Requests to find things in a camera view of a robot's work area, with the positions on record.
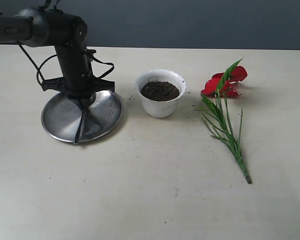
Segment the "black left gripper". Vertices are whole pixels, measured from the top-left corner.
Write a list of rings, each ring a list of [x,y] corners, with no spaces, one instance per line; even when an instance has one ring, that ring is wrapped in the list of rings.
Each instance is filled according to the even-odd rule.
[[[76,98],[91,98],[94,91],[115,92],[115,82],[101,78],[93,80],[92,68],[85,51],[85,43],[56,45],[62,77],[45,79],[41,83],[43,91],[54,90]]]

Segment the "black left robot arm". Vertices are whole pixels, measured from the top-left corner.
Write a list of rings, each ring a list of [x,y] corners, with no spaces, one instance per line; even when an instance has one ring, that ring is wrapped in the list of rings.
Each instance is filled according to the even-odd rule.
[[[94,76],[91,62],[97,62],[96,51],[87,48],[88,26],[79,16],[46,6],[23,9],[16,16],[0,12],[0,44],[15,42],[20,48],[53,46],[62,72],[61,77],[45,79],[41,67],[36,66],[37,82],[43,91],[54,90],[74,98],[89,97],[100,91],[114,91],[115,83]]]

